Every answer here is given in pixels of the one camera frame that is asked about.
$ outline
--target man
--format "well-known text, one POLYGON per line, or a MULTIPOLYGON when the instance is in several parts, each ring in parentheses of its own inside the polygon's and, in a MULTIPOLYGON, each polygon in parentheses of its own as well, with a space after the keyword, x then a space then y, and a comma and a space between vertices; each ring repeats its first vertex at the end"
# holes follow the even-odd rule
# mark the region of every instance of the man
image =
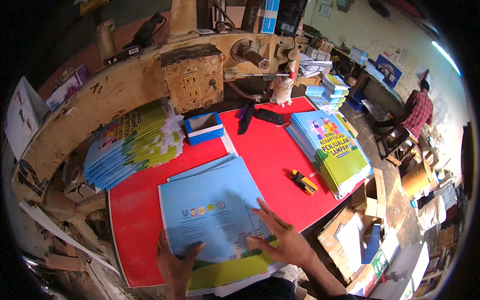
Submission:
MULTIPOLYGON (((407 128, 416 138, 420 137, 421 129, 425 123, 432 124, 433 103, 428 97, 430 85, 426 80, 420 82, 420 91, 413 90, 405 104, 405 115, 398 123, 407 128)), ((397 122, 390 119, 383 122, 376 122, 376 127, 393 127, 397 122)))
MULTIPOLYGON (((347 294, 344 286, 326 269, 320 262, 315 251, 310 248, 308 242, 295 228, 280 219, 268 208, 267 204, 257 199, 261 209, 252 209, 252 212, 260 217, 273 234, 278 238, 278 247, 270 246, 265 240, 258 237, 248 237, 247 243, 252 248, 261 249, 273 260, 286 264, 296 265, 303 269, 314 286, 319 286, 319 292, 335 300, 357 299, 347 294)), ((170 251, 165 240, 165 232, 160 233, 157 243, 157 265, 165 281, 165 290, 169 300, 185 299, 185 290, 192 273, 195 257, 203 249, 204 244, 199 244, 190 249, 185 260, 178 260, 170 251)), ((256 282, 224 298, 213 294, 204 295, 203 299, 295 299, 296 282, 289 281, 284 277, 272 277, 256 282)))

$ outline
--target book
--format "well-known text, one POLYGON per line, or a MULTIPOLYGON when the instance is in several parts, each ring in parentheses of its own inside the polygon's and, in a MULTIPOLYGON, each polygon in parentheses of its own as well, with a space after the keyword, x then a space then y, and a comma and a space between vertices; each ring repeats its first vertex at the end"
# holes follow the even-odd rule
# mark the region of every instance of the book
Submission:
POLYGON ((346 85, 340 76, 327 74, 322 77, 322 85, 325 89, 330 90, 348 90, 350 87, 346 85))
POLYGON ((325 88, 321 85, 306 85, 306 88, 306 96, 321 96, 325 91, 325 88))
POLYGON ((93 137, 84 175, 97 188, 113 188, 130 175, 182 153, 185 134, 166 98, 134 109, 93 137))
POLYGON ((288 132, 315 165, 339 199, 371 171, 370 164, 351 132, 335 116, 322 110, 294 113, 288 132))
POLYGON ((336 97, 345 97, 348 96, 349 90, 331 90, 328 87, 324 87, 323 97, 325 98, 336 98, 336 97))
POLYGON ((261 197, 241 157, 231 154, 168 179, 158 186, 167 241, 179 258, 205 242, 195 260, 187 295, 225 295, 270 276, 278 267, 259 250, 248 250, 247 236, 277 245, 250 208, 261 197))

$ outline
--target red mat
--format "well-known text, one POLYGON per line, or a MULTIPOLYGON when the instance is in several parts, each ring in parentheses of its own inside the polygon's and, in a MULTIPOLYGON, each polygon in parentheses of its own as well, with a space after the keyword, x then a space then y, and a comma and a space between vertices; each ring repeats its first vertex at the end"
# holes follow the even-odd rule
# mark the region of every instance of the red mat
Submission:
MULTIPOLYGON (((271 103, 261 107, 281 113, 285 126, 290 124, 292 113, 313 110, 303 97, 296 98, 291 106, 284 108, 271 103)), ((135 173, 110 190, 109 210, 115 248, 129 287, 164 283, 155 259, 156 240, 163 229, 158 185, 166 183, 173 175, 227 155, 226 148, 231 152, 231 146, 243 157, 270 208, 298 231, 305 230, 340 203, 283 126, 252 118, 246 134, 237 135, 239 120, 235 118, 236 113, 220 114, 229 136, 224 139, 226 144, 221 139, 195 146, 185 143, 178 158, 135 173), (313 196, 308 196, 288 177, 293 169, 308 176, 318 186, 319 190, 313 196)))

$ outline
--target blue box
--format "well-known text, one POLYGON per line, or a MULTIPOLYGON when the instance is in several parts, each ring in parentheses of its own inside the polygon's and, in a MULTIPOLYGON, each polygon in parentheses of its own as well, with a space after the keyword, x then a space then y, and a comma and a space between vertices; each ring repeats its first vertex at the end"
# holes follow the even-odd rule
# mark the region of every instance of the blue box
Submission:
POLYGON ((223 123, 216 111, 185 120, 190 145, 223 136, 223 123))
POLYGON ((264 0, 264 9, 260 10, 260 33, 273 34, 280 0, 264 0))

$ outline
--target wooden chair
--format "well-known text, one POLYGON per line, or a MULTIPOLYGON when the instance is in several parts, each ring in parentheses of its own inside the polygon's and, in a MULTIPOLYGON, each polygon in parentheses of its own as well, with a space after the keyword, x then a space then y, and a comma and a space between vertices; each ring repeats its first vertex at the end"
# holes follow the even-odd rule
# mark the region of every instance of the wooden chair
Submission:
POLYGON ((388 159, 397 166, 400 166, 410 151, 418 144, 417 138, 406 128, 397 125, 386 132, 380 132, 380 137, 376 139, 377 143, 381 143, 385 154, 380 151, 381 160, 388 159), (399 131, 401 134, 394 138, 390 134, 399 131), (408 145, 407 150, 403 154, 399 154, 398 150, 401 146, 408 145))

